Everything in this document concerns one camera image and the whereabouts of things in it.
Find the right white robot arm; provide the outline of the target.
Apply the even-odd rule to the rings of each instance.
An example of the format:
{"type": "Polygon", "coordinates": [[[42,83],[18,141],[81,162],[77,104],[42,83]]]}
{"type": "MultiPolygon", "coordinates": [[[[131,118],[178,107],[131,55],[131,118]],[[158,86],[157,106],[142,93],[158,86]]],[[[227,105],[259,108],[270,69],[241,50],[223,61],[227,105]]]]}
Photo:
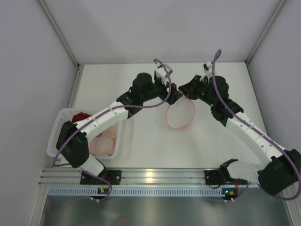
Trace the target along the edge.
{"type": "Polygon", "coordinates": [[[229,86],[223,77],[196,75],[189,83],[180,86],[179,90],[191,100],[200,99],[208,104],[212,116],[238,136],[260,161],[226,161],[218,169],[224,182],[241,179],[257,183],[270,195],[277,195],[298,182],[301,171],[300,153],[295,149],[286,150],[255,126],[243,108],[229,98],[229,86]]]}

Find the white mesh laundry bag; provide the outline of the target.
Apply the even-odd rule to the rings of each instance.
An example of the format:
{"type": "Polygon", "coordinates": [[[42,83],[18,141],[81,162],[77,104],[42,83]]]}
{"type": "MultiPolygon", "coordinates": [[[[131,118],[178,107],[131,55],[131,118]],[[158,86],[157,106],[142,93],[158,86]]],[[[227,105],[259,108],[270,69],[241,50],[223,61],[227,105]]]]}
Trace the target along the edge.
{"type": "Polygon", "coordinates": [[[190,99],[181,97],[168,107],[165,120],[170,128],[184,130],[194,120],[195,113],[195,104],[190,99]]]}

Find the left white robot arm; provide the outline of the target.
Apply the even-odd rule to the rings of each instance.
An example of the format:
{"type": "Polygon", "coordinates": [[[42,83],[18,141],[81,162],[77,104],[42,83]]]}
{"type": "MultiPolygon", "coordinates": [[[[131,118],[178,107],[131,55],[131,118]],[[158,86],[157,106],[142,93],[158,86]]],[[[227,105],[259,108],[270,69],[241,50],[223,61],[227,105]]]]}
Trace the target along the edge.
{"type": "Polygon", "coordinates": [[[173,105],[181,97],[182,93],[171,81],[164,82],[157,73],[154,76],[140,73],[133,80],[129,90],[106,109],[76,123],[65,122],[56,144],[58,154],[73,168],[81,169],[84,178],[94,178],[106,183],[108,170],[89,152],[89,143],[109,127],[131,118],[144,109],[145,102],[160,98],[162,103],[173,105]]]}

